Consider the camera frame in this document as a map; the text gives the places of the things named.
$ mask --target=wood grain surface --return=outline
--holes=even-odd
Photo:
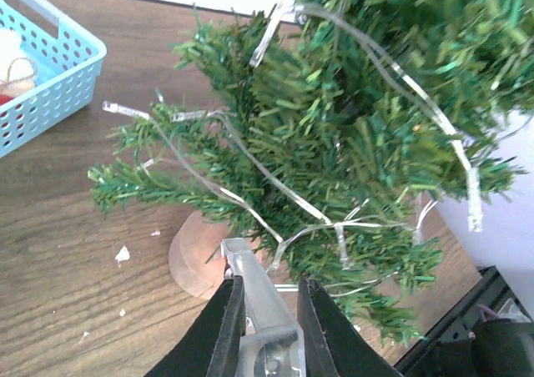
[[[192,9],[142,0],[49,1],[100,37],[108,56],[91,106],[0,159],[0,375],[142,376],[205,305],[174,283],[167,265],[169,244],[192,209],[135,205],[103,218],[91,202],[87,171],[112,161],[105,137],[127,120],[100,106],[111,100],[148,108],[156,87],[170,102],[185,95],[191,106],[206,108],[217,99],[194,68],[174,71],[168,43],[189,37]],[[161,234],[151,236],[156,230]],[[407,301],[423,331],[479,279],[436,211],[426,233],[442,237],[444,261],[437,282]],[[114,257],[123,245],[131,259],[119,266]],[[406,351],[381,348],[370,326],[362,334],[391,363]]]

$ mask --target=white paper scrap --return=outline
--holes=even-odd
[[[130,259],[130,252],[128,251],[128,248],[126,246],[123,246],[122,249],[117,253],[117,256],[115,256],[115,260],[117,260],[117,263],[125,262],[126,260]]]
[[[85,337],[87,337],[89,335],[89,333],[87,331],[84,331],[83,332],[83,337],[78,341],[79,344],[82,343],[82,341],[85,339]]]

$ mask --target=red object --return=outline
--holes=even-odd
[[[10,100],[13,100],[11,96],[4,95],[3,93],[0,93],[0,106],[3,104],[9,102]]]

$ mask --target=perforated basket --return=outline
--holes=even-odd
[[[106,55],[99,39],[47,0],[20,1],[56,26],[58,35],[0,0],[0,28],[17,31],[38,65],[36,88],[0,105],[0,158],[91,102]]]

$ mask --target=wooden base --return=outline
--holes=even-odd
[[[210,299],[223,282],[224,258],[220,243],[228,237],[227,223],[213,223],[198,211],[193,212],[176,234],[169,248],[170,273],[181,289],[201,299]],[[252,249],[259,240],[249,241]],[[217,253],[206,263],[206,260]]]

